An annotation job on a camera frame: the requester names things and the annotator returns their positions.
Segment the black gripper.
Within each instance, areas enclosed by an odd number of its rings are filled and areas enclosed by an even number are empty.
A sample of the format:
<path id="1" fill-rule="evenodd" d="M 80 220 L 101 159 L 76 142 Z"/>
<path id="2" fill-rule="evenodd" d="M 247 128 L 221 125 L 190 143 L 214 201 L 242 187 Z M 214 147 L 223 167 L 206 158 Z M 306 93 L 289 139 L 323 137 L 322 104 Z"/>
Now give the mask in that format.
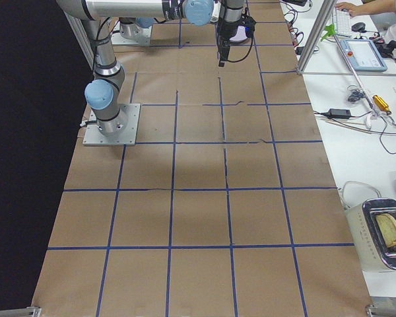
<path id="1" fill-rule="evenodd" d="M 228 63 L 230 53 L 230 39 L 237 33 L 239 21 L 228 22 L 226 20 L 219 20 L 217 23 L 217 47 L 219 54 L 219 67 L 224 67 Z"/>

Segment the person forearm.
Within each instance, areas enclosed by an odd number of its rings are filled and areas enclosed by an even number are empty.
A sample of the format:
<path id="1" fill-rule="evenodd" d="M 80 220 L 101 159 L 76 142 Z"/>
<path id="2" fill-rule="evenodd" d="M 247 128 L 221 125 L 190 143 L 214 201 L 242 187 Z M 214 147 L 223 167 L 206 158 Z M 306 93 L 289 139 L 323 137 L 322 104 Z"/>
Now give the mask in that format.
<path id="1" fill-rule="evenodd" d="M 362 4 L 353 10 L 354 16 L 378 15 L 382 13 L 396 13 L 395 0 L 376 0 Z"/>

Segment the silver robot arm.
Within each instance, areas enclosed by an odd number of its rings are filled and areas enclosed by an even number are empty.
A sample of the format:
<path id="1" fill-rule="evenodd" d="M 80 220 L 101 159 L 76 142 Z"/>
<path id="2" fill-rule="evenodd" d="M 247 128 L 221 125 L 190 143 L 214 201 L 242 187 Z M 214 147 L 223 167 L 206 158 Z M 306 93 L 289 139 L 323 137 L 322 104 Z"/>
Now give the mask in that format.
<path id="1" fill-rule="evenodd" d="M 117 60 L 107 21 L 123 18 L 141 28 L 163 21 L 187 19 L 195 26 L 211 21 L 215 1 L 58 1 L 68 15 L 81 21 L 94 54 L 94 79 L 84 95 L 96 116 L 102 135 L 121 133 L 128 122 L 118 104 L 118 94 L 125 78 L 123 65 Z"/>

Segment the person hand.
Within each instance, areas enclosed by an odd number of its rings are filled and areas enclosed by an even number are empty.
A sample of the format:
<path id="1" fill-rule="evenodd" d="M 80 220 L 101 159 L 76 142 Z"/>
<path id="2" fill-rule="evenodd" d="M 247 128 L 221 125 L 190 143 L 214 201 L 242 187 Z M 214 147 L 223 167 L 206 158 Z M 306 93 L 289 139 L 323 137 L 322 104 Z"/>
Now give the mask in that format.
<path id="1" fill-rule="evenodd" d="M 358 5 L 348 3 L 348 2 L 338 2 L 335 5 L 338 11 L 347 12 L 351 17 L 358 16 Z"/>

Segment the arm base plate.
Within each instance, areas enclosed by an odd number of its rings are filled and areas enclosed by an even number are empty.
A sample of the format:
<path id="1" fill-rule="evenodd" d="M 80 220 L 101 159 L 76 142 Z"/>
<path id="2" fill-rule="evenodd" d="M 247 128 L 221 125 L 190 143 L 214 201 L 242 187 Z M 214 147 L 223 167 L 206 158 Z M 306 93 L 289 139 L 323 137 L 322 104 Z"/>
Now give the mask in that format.
<path id="1" fill-rule="evenodd" d="M 123 23 L 118 21 L 112 31 L 112 44 L 115 47 L 122 46 L 149 46 L 152 27 L 141 28 L 135 23 Z"/>
<path id="2" fill-rule="evenodd" d="M 85 146 L 134 146 L 140 118 L 140 104 L 119 104 L 118 117 L 109 122 L 96 119 L 91 111 L 86 124 L 83 145 Z"/>

